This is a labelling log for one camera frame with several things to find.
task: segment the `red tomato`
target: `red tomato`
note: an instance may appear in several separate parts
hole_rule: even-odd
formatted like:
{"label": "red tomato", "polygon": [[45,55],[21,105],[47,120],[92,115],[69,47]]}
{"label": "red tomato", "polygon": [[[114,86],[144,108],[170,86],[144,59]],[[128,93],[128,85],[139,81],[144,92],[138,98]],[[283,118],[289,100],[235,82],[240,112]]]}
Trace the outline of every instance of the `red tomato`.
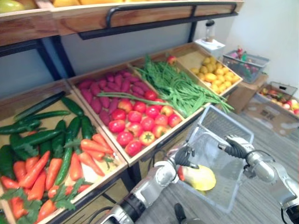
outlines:
{"label": "red tomato", "polygon": [[155,135],[156,138],[160,138],[166,132],[167,132],[167,128],[162,125],[156,125],[153,128],[153,134]]}
{"label": "red tomato", "polygon": [[128,114],[128,121],[130,122],[140,122],[142,119],[142,114],[138,111],[130,111]]}
{"label": "red tomato", "polygon": [[129,156],[134,156],[141,151],[141,148],[141,142],[138,140],[133,140],[127,144],[125,151]]}
{"label": "red tomato", "polygon": [[139,140],[143,145],[149,146],[155,141],[155,135],[152,132],[143,132],[140,135]]}
{"label": "red tomato", "polygon": [[134,137],[139,137],[143,132],[141,124],[135,122],[129,125],[128,130],[134,135]]}
{"label": "red tomato", "polygon": [[155,118],[159,114],[159,110],[155,106],[149,106],[146,108],[145,114],[150,118]]}
{"label": "red tomato", "polygon": [[155,118],[155,125],[166,126],[168,124],[168,117],[166,115],[159,114]]}
{"label": "red tomato", "polygon": [[130,132],[120,132],[117,135],[117,142],[121,145],[121,146],[126,146],[130,141],[133,140],[133,135]]}
{"label": "red tomato", "polygon": [[146,109],[146,104],[144,102],[137,101],[134,104],[133,110],[138,111],[140,113],[144,113]]}
{"label": "red tomato", "polygon": [[124,120],[113,120],[108,124],[109,130],[113,133],[119,133],[125,130],[125,121]]}
{"label": "red tomato", "polygon": [[174,127],[175,125],[179,124],[181,121],[182,121],[182,119],[178,115],[173,114],[173,115],[170,115],[168,118],[168,125],[170,127]]}
{"label": "red tomato", "polygon": [[147,90],[144,97],[148,100],[155,100],[157,98],[157,94],[153,90]]}
{"label": "red tomato", "polygon": [[141,126],[145,131],[151,131],[155,125],[155,121],[153,118],[146,117],[141,121]]}
{"label": "red tomato", "polygon": [[126,112],[122,109],[116,109],[111,114],[112,120],[126,120],[126,116]]}

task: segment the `gray floor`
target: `gray floor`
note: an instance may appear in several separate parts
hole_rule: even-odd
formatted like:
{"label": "gray floor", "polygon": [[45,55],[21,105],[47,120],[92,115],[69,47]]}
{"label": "gray floor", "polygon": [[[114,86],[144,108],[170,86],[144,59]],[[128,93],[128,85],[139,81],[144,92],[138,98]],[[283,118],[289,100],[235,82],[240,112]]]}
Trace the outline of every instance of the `gray floor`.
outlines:
{"label": "gray floor", "polygon": [[[254,147],[270,153],[288,171],[290,177],[298,181],[299,131],[288,137],[275,134],[246,115],[231,116],[254,132]],[[147,163],[140,163],[142,175],[146,174]],[[126,195],[122,182],[117,182],[108,194],[119,201]],[[280,207],[269,194],[267,185],[259,180],[248,180],[240,186],[234,207],[229,214],[220,212],[198,199],[179,185],[166,188],[159,199],[147,209],[137,224],[177,224],[173,206],[182,203],[188,217],[200,217],[207,224],[280,224]],[[86,224],[88,217],[97,209],[112,205],[103,197],[95,199],[66,223]]]}

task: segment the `plastic basket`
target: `plastic basket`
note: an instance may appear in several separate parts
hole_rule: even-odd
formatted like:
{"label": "plastic basket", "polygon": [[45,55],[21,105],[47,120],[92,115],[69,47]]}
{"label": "plastic basket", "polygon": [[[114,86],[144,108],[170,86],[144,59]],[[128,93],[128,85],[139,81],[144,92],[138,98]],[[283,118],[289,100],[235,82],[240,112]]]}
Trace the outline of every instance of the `plastic basket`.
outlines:
{"label": "plastic basket", "polygon": [[234,55],[236,55],[236,50],[224,54],[223,63],[241,76],[246,83],[255,82],[258,75],[270,61],[264,57],[247,54],[247,61],[245,62],[235,58]]}
{"label": "plastic basket", "polygon": [[224,140],[224,136],[228,134],[242,136],[250,143],[254,138],[250,130],[222,111],[213,106],[207,107],[189,135],[189,144],[195,149],[195,156],[190,157],[190,161],[213,170],[217,183],[212,190],[201,193],[185,182],[178,182],[225,213],[233,208],[244,166],[244,160],[232,157],[218,148],[219,143],[228,144]]}

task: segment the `clear plastic basket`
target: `clear plastic basket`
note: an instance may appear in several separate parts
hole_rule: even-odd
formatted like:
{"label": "clear plastic basket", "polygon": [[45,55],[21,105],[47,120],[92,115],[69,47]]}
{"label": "clear plastic basket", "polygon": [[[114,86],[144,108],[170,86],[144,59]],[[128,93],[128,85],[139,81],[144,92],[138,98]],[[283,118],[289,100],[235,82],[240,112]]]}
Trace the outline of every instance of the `clear plastic basket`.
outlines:
{"label": "clear plastic basket", "polygon": [[192,130],[188,142],[195,149],[195,156],[190,157],[190,161],[209,167],[217,183],[204,193],[185,182],[178,183],[212,206],[229,213],[239,189],[244,160],[228,155],[218,148],[218,144],[228,145],[224,140],[228,134],[239,135],[252,143],[254,134],[214,106],[206,108]]}

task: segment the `wooden shelf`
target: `wooden shelf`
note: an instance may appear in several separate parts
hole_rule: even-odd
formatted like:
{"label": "wooden shelf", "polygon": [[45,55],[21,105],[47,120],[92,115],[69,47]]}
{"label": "wooden shelf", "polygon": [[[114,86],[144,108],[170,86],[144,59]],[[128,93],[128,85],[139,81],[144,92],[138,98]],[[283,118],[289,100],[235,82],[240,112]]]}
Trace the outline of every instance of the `wooden shelf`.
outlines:
{"label": "wooden shelf", "polygon": [[49,0],[36,0],[36,3],[39,9],[0,14],[0,46],[91,30],[113,30],[114,32],[105,34],[112,35],[145,29],[143,25],[159,22],[161,27],[208,19],[209,16],[212,18],[233,16],[239,12],[244,1],[168,0],[57,8]]}

